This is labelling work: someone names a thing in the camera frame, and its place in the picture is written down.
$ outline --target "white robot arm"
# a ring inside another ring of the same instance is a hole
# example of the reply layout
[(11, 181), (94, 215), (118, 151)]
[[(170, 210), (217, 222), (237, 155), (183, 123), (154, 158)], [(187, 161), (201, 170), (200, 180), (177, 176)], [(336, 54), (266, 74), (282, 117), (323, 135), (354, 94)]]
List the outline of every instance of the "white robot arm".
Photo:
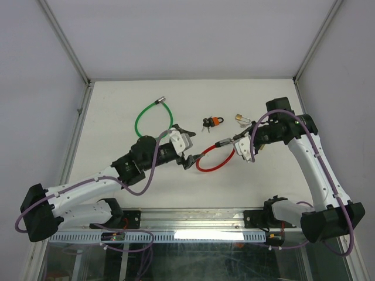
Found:
[[(293, 203), (286, 198), (275, 196), (264, 203), (263, 212), (251, 218), (255, 225), (261, 228), (272, 227), (280, 221), (289, 222), (302, 228), (309, 242), (324, 241), (329, 238), (339, 237), (349, 233), (347, 219), (340, 206), (341, 199), (348, 215), (350, 223), (355, 228), (364, 216), (364, 208), (361, 203), (352, 203), (333, 173), (324, 154), (318, 130), (312, 118), (305, 114), (298, 116), (308, 129), (307, 135), (301, 124), (291, 118), (293, 111), (287, 98), (277, 98), (266, 103), (269, 114), (267, 125), (257, 128), (252, 134), (255, 123), (244, 132), (234, 136), (233, 146), (238, 155), (244, 160), (252, 162), (250, 153), (251, 135), (254, 137), (254, 152), (265, 144), (283, 141), (296, 157), (302, 172), (306, 178), (313, 199), (313, 208)], [(316, 153), (310, 139), (315, 143)], [(332, 179), (336, 191), (327, 177)]]
[[(107, 228), (116, 227), (123, 216), (116, 199), (104, 198), (94, 204), (82, 203), (121, 189), (140, 196), (147, 191), (155, 166), (176, 160), (186, 170), (203, 156), (190, 155), (185, 159), (184, 151), (193, 146), (190, 137), (195, 133), (174, 125), (168, 134), (169, 142), (161, 146), (151, 136), (139, 138), (129, 153), (78, 183), (48, 189), (43, 189), (41, 184), (32, 186), (21, 205), (22, 215), (19, 218), (25, 222), (30, 241), (41, 241), (58, 230), (74, 226), (96, 223)], [(128, 186), (143, 180), (144, 171), (149, 169), (151, 175), (146, 187), (139, 193), (132, 191)]]

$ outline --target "black end effector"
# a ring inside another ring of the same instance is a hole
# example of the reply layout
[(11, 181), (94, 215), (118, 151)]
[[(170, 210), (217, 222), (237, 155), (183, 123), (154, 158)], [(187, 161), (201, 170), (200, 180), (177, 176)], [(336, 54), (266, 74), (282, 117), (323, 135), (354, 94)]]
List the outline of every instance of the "black end effector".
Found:
[[(283, 109), (294, 114), (287, 97), (276, 98), (272, 101), (266, 102), (267, 112), (275, 109)], [(310, 133), (315, 135), (318, 133), (318, 129), (308, 114), (298, 115), (300, 120), (306, 125)], [(267, 125), (260, 126), (257, 129), (257, 133), (254, 139), (255, 154), (258, 153), (259, 149), (266, 144), (274, 142), (284, 142), (288, 144), (293, 138), (301, 138), (301, 135), (305, 135), (303, 127), (293, 117), (285, 113), (273, 113), (269, 116)], [(234, 140), (243, 138), (247, 133), (251, 135), (255, 126), (255, 122), (251, 123), (242, 133), (234, 136)]]
[[(196, 135), (194, 132), (189, 132), (180, 128), (178, 124), (173, 125), (173, 128), (175, 128), (181, 134), (186, 134), (188, 137)], [(144, 171), (149, 170), (152, 167), (155, 146), (155, 138), (151, 136), (140, 137), (136, 144), (131, 146), (129, 153), (112, 163), (111, 167), (115, 168), (117, 173), (120, 175), (118, 179), (131, 186), (146, 178)], [(179, 156), (176, 153), (172, 142), (168, 142), (159, 146), (156, 157), (156, 166), (176, 160), (177, 164), (182, 165), (186, 170), (201, 157), (203, 156), (190, 155), (187, 157), (187, 159), (185, 159), (184, 154)]]

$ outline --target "white table surface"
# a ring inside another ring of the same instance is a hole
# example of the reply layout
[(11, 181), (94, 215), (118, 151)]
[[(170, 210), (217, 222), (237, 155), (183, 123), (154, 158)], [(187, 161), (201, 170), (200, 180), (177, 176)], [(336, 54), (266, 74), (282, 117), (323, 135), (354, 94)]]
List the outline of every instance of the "white table surface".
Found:
[[(302, 113), (292, 80), (96, 82), (70, 181), (98, 172), (128, 153), (138, 139), (134, 132), (136, 117), (163, 95), (175, 123), (197, 133), (187, 155), (199, 154), (215, 142), (241, 132), (234, 116), (239, 113), (257, 120), (266, 112), (265, 103), (274, 98), (288, 97), (295, 113)], [(211, 133), (201, 132), (202, 119), (209, 116), (223, 117), (224, 123), (212, 128)], [(139, 130), (157, 136), (168, 125), (169, 116), (158, 105), (142, 117)], [(215, 149), (202, 159), (202, 167), (217, 165), (231, 150), (231, 146)], [(256, 159), (255, 163), (246, 163), (234, 155), (225, 167), (211, 173), (201, 173), (194, 166), (184, 170), (170, 162), (156, 168), (154, 180), (143, 196), (122, 190), (105, 197), (115, 197), (122, 207), (148, 208), (261, 207), (274, 195), (312, 202), (301, 169), (287, 146), (267, 145)], [(143, 180), (132, 188), (139, 191), (145, 183)]]

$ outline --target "purple cable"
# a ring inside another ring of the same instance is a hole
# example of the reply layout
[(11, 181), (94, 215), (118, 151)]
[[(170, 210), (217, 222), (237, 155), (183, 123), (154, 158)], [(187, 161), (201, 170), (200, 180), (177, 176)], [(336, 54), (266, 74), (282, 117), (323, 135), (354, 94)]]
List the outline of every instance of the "purple cable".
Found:
[[(251, 140), (250, 140), (250, 154), (251, 154), (251, 162), (255, 162), (255, 156), (254, 156), (254, 139), (255, 139), (255, 133), (257, 132), (257, 129), (259, 127), (259, 125), (261, 124), (261, 122), (268, 116), (270, 116), (271, 114), (274, 114), (274, 113), (285, 113), (291, 117), (293, 117), (296, 121), (299, 122), (299, 124), (301, 125), (301, 127), (304, 129), (304, 131), (306, 132), (306, 136), (307, 138), (309, 139), (310, 143), (311, 143), (311, 146), (314, 150), (314, 153), (316, 156), (316, 158), (318, 159), (319, 163), (321, 164), (322, 166), (322, 169), (324, 171), (324, 174), (326, 175), (327, 179), (328, 179), (328, 182), (333, 190), (333, 193), (334, 195), (338, 195), (338, 190), (335, 186), (335, 183), (333, 182), (333, 179), (332, 177), (330, 176), (330, 173), (323, 161), (323, 158), (319, 155), (319, 151), (318, 151), (318, 148), (316, 147), (316, 144), (314, 142), (314, 140), (312, 139), (311, 135), (310, 135), (310, 132), (308, 130), (308, 128), (306, 127), (306, 125), (301, 121), (300, 118), (298, 118), (296, 115), (294, 115), (293, 113), (289, 112), (289, 111), (286, 111), (286, 110), (283, 110), (283, 109), (275, 109), (275, 110), (271, 110), (269, 112), (267, 112), (266, 114), (264, 114), (260, 119), (259, 121), (256, 123), (256, 125), (254, 126), (254, 129), (253, 129), (253, 132), (251, 133)], [(352, 250), (353, 250), (353, 247), (354, 247), (354, 230), (353, 230), (353, 225), (352, 225), (352, 222), (350, 220), (350, 217), (349, 217), (349, 214), (347, 213), (346, 211), (346, 208), (345, 208), (345, 205), (343, 203), (343, 201), (341, 200), (340, 197), (337, 197), (336, 198), (343, 213), (344, 213), (344, 216), (345, 216), (345, 220), (347, 222), (347, 226), (349, 228), (349, 236), (350, 236), (350, 241), (349, 241), (349, 247), (347, 249), (347, 251), (345, 253), (338, 253), (336, 251), (334, 251), (331, 247), (328, 247), (333, 253), (337, 254), (338, 256), (342, 256), (342, 257), (345, 257), (345, 256), (349, 256), (350, 253), (352, 253)]]
[(300, 202), (297, 202), (296, 204), (305, 204), (305, 205), (307, 205), (307, 206), (309, 206), (309, 207), (311, 207), (311, 208), (314, 208), (313, 205), (311, 205), (310, 203), (308, 203), (308, 202), (306, 202), (306, 201), (300, 201)]
[(154, 254), (154, 252), (153, 252), (153, 250), (152, 250), (152, 247), (150, 247), (150, 249), (149, 249), (149, 251), (148, 251), (148, 253), (147, 253), (147, 257), (146, 257), (146, 258), (144, 258), (144, 253), (145, 253), (145, 251), (143, 251), (143, 253), (142, 253), (141, 266), (139, 267), (139, 270), (138, 270), (138, 273), (137, 273), (137, 278), (135, 279), (136, 281), (139, 281), (140, 278), (141, 278), (144, 274), (146, 274), (148, 268), (149, 268), (150, 265), (152, 264), (153, 254)]
[[(141, 191), (141, 192), (134, 192), (132, 191), (126, 184), (122, 183), (121, 181), (119, 181), (118, 179), (116, 179), (115, 177), (110, 177), (110, 176), (103, 176), (103, 177), (98, 177), (99, 180), (113, 180), (113, 181), (116, 181), (118, 184), (120, 184), (123, 188), (125, 188), (127, 191), (129, 191), (131, 194), (135, 195), (135, 196), (141, 196), (142, 194), (144, 194), (147, 189), (150, 187), (150, 184), (151, 184), (151, 181), (152, 181), (152, 178), (154, 176), (154, 171), (155, 171), (155, 167), (156, 167), (156, 160), (157, 160), (157, 157), (158, 157), (158, 150), (159, 150), (159, 145), (160, 145), (160, 140), (161, 138), (166, 134), (168, 133), (168, 131), (164, 131), (162, 132), (159, 137), (156, 139), (156, 146), (155, 146), (155, 150), (154, 150), (154, 158), (152, 159), (152, 166), (151, 166), (151, 171), (150, 171), (150, 177), (148, 178), (148, 181), (147, 181), (147, 184), (145, 186), (145, 188)], [(88, 184), (88, 183), (92, 183), (93, 181), (95, 181), (95, 179), (88, 179), (88, 180), (83, 180), (79, 183), (76, 183), (62, 191), (59, 191), (58, 194), (61, 195), (61, 194), (64, 194), (72, 189), (75, 189), (77, 187), (80, 187), (80, 186), (83, 186), (85, 184)], [(21, 215), (17, 218), (16, 220), (16, 223), (15, 223), (15, 229), (17, 232), (20, 232), (20, 233), (28, 233), (27, 230), (23, 230), (23, 229), (20, 229), (19, 228), (19, 223), (21, 222), (22, 218), (28, 213), (30, 212), (32, 209), (34, 209), (36, 206), (40, 205), (41, 203), (44, 203), (45, 201), (48, 201), (50, 200), (51, 198), (55, 197), (54, 194), (51, 194), (49, 196), (46, 196), (45, 198), (42, 198), (40, 200), (38, 200), (37, 202), (35, 202), (34, 204), (32, 204), (30, 207), (26, 208), (25, 211), (23, 211), (21, 213)]]
[(155, 241), (154, 234), (152, 232), (150, 232), (150, 231), (147, 231), (147, 230), (143, 230), (143, 229), (111, 229), (111, 228), (104, 227), (101, 224), (93, 224), (93, 225), (95, 225), (96, 227), (99, 227), (101, 229), (111, 231), (111, 232), (143, 232), (143, 233), (146, 233), (146, 234), (150, 235), (151, 238), (152, 238), (151, 242), (146, 247), (144, 247), (142, 249), (137, 249), (137, 250), (121, 250), (121, 249), (117, 249), (117, 248), (108, 246), (107, 244), (103, 243), (108, 249), (111, 249), (111, 250), (114, 250), (114, 251), (117, 251), (117, 252), (121, 252), (121, 253), (138, 253), (138, 252), (142, 252), (142, 251), (150, 248), (152, 246), (153, 242)]

